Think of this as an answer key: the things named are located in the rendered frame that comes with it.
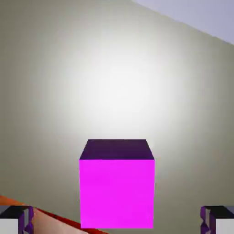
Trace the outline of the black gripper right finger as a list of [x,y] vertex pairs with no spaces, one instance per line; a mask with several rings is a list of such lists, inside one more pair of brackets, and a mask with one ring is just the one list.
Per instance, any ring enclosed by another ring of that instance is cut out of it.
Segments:
[[202,206],[200,234],[234,234],[234,206]]

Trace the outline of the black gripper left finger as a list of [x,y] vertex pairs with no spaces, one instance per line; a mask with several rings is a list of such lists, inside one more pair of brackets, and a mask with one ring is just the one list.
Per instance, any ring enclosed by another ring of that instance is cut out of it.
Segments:
[[32,206],[0,205],[0,234],[34,234]]

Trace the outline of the small magenta cube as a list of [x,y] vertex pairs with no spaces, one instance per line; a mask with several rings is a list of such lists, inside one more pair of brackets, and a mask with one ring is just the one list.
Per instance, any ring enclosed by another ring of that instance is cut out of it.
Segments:
[[79,177],[82,228],[153,228],[155,160],[145,139],[89,139]]

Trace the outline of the large orange box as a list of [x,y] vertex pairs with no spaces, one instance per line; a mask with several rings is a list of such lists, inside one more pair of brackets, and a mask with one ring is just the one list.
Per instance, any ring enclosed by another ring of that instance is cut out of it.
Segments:
[[82,229],[80,223],[34,208],[34,234],[108,234],[97,229]]

